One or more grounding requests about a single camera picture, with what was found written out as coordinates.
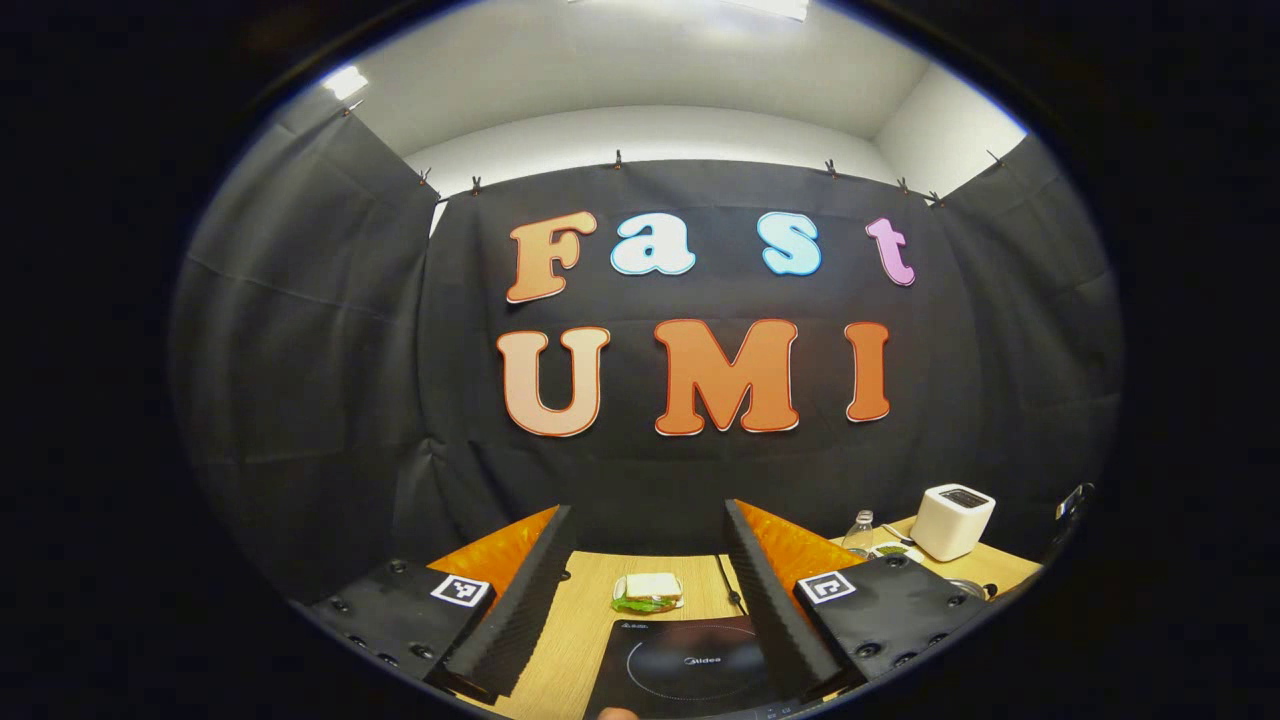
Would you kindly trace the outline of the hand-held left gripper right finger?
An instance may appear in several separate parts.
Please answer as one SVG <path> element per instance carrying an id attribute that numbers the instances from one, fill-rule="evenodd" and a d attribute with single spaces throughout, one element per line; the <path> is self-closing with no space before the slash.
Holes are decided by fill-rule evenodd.
<path id="1" fill-rule="evenodd" d="M 864 559 L 737 498 L 724 538 L 769 678 L 804 701 L 932 659 L 993 606 L 905 553 Z"/>

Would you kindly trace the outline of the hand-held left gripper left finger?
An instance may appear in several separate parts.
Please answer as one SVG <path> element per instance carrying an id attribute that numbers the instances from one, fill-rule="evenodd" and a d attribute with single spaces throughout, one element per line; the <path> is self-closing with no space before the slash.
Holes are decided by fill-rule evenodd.
<path id="1" fill-rule="evenodd" d="M 476 536 L 424 505 L 325 518 L 291 537 L 291 602 L 401 680 L 493 705 L 529 665 L 576 539 L 568 505 Z"/>

